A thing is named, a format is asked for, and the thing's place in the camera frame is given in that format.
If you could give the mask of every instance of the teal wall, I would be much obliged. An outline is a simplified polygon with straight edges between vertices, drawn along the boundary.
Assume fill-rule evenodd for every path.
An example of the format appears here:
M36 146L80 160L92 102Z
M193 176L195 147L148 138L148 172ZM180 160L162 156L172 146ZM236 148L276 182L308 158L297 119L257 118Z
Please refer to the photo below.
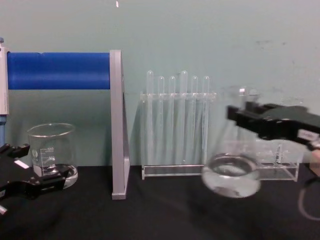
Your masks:
M320 114L319 0L2 0L0 36L12 52L123 50L128 131L145 75L208 75L217 90L253 85L301 98ZM109 91L11 91L7 141L44 122L77 127L80 165L110 163ZM133 164L140 158L131 144Z

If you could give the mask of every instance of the black table surface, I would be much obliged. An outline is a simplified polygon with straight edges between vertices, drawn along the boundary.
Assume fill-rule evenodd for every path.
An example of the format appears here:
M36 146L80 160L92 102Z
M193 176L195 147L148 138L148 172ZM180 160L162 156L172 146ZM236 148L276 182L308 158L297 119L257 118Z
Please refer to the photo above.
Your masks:
M263 181L243 199L212 193L200 176L141 180L140 172L131 167L126 200L111 200L111 167L79 167L74 186L36 200L6 199L0 240L320 239L320 222L297 209L302 183L313 177L305 166L298 182ZM314 214L319 205L320 185L306 197Z

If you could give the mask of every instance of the blue foam cover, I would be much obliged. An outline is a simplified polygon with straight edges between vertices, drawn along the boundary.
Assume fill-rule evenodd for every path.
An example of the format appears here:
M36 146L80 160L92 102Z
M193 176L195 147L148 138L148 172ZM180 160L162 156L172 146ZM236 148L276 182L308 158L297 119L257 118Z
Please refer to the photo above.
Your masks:
M109 53L9 52L10 90L110 89Z

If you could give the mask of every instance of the test tube rack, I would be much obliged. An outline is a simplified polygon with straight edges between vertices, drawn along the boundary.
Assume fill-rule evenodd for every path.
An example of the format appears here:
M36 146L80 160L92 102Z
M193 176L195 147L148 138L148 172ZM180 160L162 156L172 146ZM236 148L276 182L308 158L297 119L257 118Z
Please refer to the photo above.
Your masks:
M141 93L142 179L200 175L208 150L208 123L216 93L208 76L155 77Z

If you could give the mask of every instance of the glass flask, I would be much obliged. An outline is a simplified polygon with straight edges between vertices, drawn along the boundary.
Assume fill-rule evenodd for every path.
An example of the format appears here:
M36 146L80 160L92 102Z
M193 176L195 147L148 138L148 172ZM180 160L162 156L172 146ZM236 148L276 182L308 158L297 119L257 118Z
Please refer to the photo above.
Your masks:
M68 167L70 171L64 188L72 186L78 179L74 131L75 127L67 123L47 123L27 131L33 171L38 176L48 176Z
M245 103L256 102L255 89L229 87L223 91L223 102L244 108ZM224 126L218 134L212 157L202 169L202 180L213 192L230 198L245 198L260 189L260 176L255 150L256 134L236 126L224 117Z

